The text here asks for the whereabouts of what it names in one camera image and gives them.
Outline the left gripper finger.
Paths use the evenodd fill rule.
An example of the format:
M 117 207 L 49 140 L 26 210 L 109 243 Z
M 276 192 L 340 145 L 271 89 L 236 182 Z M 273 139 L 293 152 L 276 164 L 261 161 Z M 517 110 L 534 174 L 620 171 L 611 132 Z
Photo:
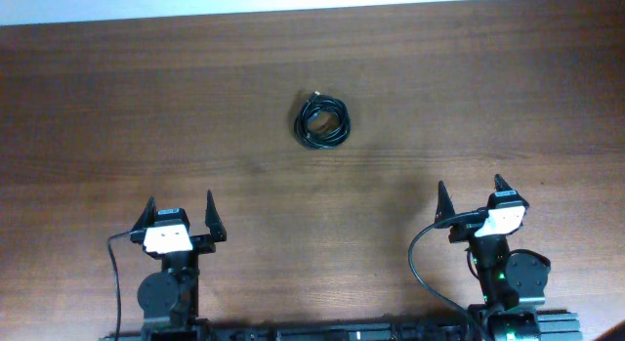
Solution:
M 154 224 L 155 213 L 156 213 L 155 198 L 151 196 L 146 203 L 146 207 L 143 213 L 140 215 L 139 219 L 133 226 L 132 231 L 133 232 L 144 231 L 147 228 L 152 227 Z
M 214 197 L 211 191 L 208 191 L 206 195 L 204 223 L 209 230 L 209 235 L 212 241 L 223 242 L 227 240 L 227 231 L 217 211 Z

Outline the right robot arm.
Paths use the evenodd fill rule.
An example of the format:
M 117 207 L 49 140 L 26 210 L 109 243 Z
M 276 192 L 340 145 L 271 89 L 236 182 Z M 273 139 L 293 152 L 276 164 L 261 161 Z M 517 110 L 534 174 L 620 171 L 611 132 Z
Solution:
M 528 249 L 512 250 L 508 237 L 523 225 L 529 203 L 504 178 L 485 206 L 458 213 L 444 185 L 437 185 L 435 223 L 451 243 L 468 244 L 469 263 L 479 281 L 481 305 L 469 307 L 483 340 L 539 340 L 536 308 L 545 303 L 551 261 Z

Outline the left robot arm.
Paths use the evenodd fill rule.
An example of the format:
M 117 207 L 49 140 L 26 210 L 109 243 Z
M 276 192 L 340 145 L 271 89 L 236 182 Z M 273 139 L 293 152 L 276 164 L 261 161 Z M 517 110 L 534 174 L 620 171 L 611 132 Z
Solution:
M 130 240 L 160 262 L 158 272 L 140 284 L 137 301 L 144 312 L 143 340 L 208 340 L 208 321 L 199 316 L 198 259 L 212 254 L 227 240 L 213 195 L 206 194 L 206 234 L 189 233 L 190 220 L 183 208 L 157 209 L 150 198 L 133 226 Z

